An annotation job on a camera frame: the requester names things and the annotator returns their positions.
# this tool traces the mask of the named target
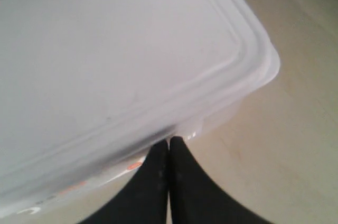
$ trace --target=white plastic lid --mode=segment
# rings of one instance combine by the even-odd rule
[[[0,0],[0,47],[0,216],[279,68],[243,0]]]

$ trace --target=translucent plastic container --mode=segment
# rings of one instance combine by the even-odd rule
[[[0,47],[0,217],[224,123],[279,69],[243,0],[0,0]]]

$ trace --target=wooden floor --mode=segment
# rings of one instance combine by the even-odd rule
[[[338,223],[338,0],[246,1],[281,72],[191,151],[222,188],[275,223]],[[119,186],[32,223],[74,223]]]

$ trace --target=floor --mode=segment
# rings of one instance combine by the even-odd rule
[[[280,54],[280,74],[189,147],[222,188],[272,222],[337,223],[338,0],[246,1]],[[30,223],[74,223],[131,175]]]

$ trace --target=beige floor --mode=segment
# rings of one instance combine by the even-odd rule
[[[338,0],[246,1],[281,72],[191,151],[222,188],[275,223],[338,223]],[[74,223],[127,179],[31,223]]]

